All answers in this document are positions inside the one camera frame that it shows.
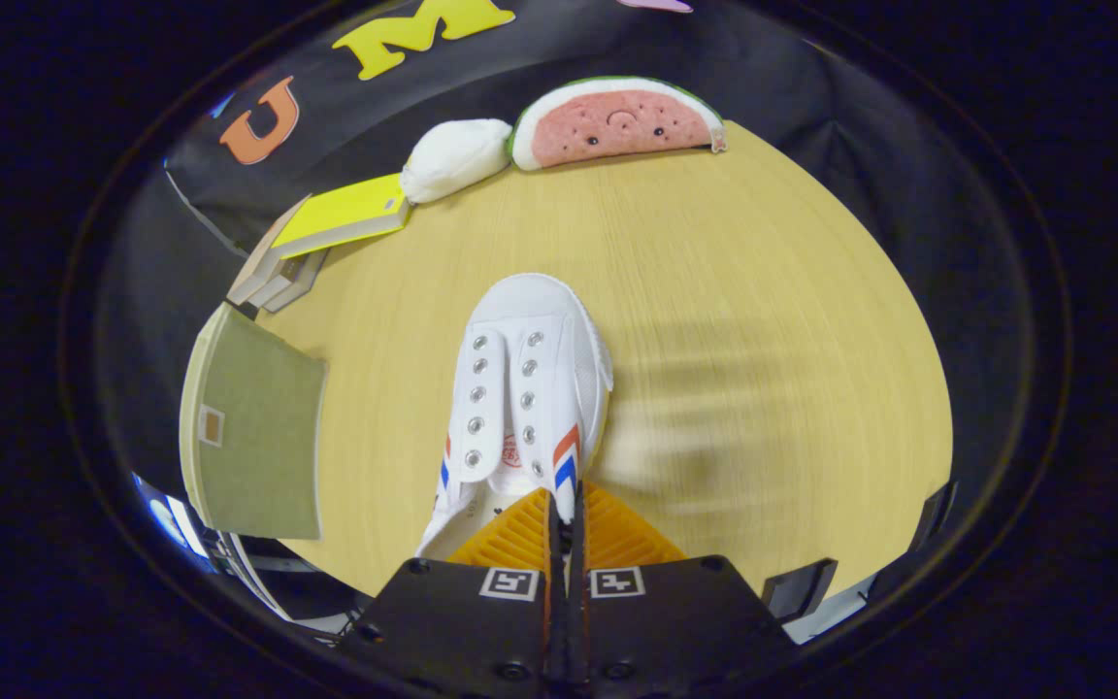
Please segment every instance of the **watermelon slice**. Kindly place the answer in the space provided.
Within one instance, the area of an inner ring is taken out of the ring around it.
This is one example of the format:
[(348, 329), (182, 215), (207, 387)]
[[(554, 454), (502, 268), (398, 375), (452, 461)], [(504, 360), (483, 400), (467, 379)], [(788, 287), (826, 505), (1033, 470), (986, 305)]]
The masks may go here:
[(506, 144), (523, 171), (561, 163), (709, 145), (727, 150), (723, 120), (692, 93), (661, 79), (595, 77), (542, 94)]

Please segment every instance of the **white plush toy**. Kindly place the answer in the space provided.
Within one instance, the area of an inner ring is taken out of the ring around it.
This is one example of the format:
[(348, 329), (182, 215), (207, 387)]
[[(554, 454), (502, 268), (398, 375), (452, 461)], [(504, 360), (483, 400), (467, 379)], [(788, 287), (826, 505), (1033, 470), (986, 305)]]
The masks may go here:
[(413, 204), (434, 202), (501, 171), (511, 162), (500, 120), (444, 122), (413, 148), (400, 172), (400, 187)]

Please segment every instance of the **canvas shoe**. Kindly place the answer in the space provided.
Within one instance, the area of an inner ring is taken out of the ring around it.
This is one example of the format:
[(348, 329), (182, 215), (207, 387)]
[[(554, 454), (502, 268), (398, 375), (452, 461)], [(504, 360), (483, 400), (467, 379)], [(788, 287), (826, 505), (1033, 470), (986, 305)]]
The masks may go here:
[(607, 346), (568, 284), (542, 274), (494, 284), (459, 344), (434, 514), (417, 556), (446, 560), (538, 488), (571, 522), (613, 386)]

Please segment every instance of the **stack of books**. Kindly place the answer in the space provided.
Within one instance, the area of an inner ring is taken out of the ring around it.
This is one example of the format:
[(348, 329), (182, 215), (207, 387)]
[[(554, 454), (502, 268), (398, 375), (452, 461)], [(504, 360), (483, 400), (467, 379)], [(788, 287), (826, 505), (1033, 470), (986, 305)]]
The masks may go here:
[(278, 313), (313, 287), (331, 246), (399, 230), (409, 208), (398, 173), (306, 196), (262, 236), (227, 300)]

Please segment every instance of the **yellow book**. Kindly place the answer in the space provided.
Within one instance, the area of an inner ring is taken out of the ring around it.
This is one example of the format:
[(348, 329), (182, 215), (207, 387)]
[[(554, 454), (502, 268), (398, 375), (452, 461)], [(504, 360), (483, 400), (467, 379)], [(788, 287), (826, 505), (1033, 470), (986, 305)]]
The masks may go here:
[(399, 230), (408, 221), (408, 198), (399, 173), (359, 181), (311, 196), (275, 238), (281, 258)]

